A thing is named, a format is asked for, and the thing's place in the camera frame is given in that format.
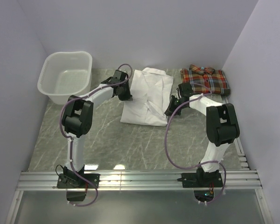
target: gray marble table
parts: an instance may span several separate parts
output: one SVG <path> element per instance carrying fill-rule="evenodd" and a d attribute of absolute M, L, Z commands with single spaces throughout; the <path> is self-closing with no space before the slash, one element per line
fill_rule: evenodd
<path fill-rule="evenodd" d="M 179 70 L 166 72 L 174 77 L 172 92 L 175 93 L 181 83 Z M 114 70 L 93 69 L 91 85 L 97 86 L 113 73 Z M 222 101 L 219 95 L 211 98 Z M 100 170 L 114 169 L 116 165 L 129 170 L 174 168 L 164 152 L 166 128 L 120 123 L 123 103 L 112 98 L 94 111 L 92 127 L 85 141 L 85 163 L 96 164 Z M 49 100 L 29 171 L 52 171 L 56 165 L 65 164 L 67 140 L 58 126 L 60 110 L 60 105 Z M 173 119 L 168 132 L 168 150 L 175 163 L 190 166 L 203 158 L 208 145 L 205 124 L 205 116 L 190 108 Z M 229 170 L 241 168 L 234 144 L 227 149 L 223 164 Z"/>

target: plastic basket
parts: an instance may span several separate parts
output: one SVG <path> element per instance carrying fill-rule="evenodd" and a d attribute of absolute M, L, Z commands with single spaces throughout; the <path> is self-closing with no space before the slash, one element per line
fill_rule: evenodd
<path fill-rule="evenodd" d="M 90 91 L 92 56 L 85 51 L 56 52 L 47 57 L 38 79 L 38 90 L 64 105 L 69 96 Z"/>

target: folded white shirt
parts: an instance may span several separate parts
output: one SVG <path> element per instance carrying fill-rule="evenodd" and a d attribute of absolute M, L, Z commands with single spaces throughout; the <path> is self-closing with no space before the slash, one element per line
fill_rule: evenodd
<path fill-rule="evenodd" d="M 173 77 L 165 71 L 145 68 L 135 70 L 131 84 L 132 101 L 125 101 L 120 122 L 166 126 L 164 114 L 169 106 Z"/>

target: glass panel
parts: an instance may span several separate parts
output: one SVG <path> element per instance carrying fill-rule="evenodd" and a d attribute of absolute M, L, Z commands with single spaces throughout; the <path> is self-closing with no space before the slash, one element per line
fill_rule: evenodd
<path fill-rule="evenodd" d="M 192 191 L 102 191 L 89 207 L 66 203 L 65 192 L 24 192 L 17 224 L 263 224 L 254 190 L 227 190 L 212 204 Z"/>

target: folded plaid shirt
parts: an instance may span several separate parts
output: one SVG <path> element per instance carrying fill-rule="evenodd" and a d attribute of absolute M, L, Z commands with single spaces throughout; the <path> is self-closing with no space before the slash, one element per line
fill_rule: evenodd
<path fill-rule="evenodd" d="M 197 67 L 190 65 L 190 69 L 181 70 L 182 82 L 198 83 L 210 88 L 214 94 L 229 95 L 230 88 L 222 70 L 215 70 L 211 67 Z M 199 85 L 192 84 L 195 93 L 208 93 L 209 91 Z"/>

